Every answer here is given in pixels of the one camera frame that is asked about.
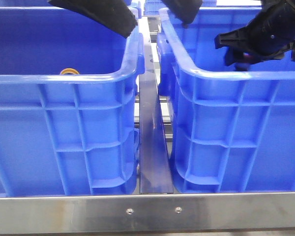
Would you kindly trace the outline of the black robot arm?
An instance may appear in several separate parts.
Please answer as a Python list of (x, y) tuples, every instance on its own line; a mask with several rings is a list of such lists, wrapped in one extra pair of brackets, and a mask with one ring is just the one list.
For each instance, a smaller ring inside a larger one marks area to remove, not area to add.
[(123, 0), (49, 0), (48, 3), (84, 15), (124, 38), (138, 25)]

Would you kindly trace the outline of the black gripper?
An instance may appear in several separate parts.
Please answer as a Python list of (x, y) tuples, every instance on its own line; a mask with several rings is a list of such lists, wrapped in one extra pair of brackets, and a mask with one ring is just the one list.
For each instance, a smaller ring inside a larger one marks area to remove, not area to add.
[[(226, 66), (243, 62), (245, 54), (259, 61), (282, 59), (289, 50), (291, 61), (295, 61), (295, 0), (263, 0), (261, 5), (261, 12), (246, 27), (215, 37), (216, 49), (228, 47)], [(246, 49), (247, 44), (251, 52), (237, 50)]]

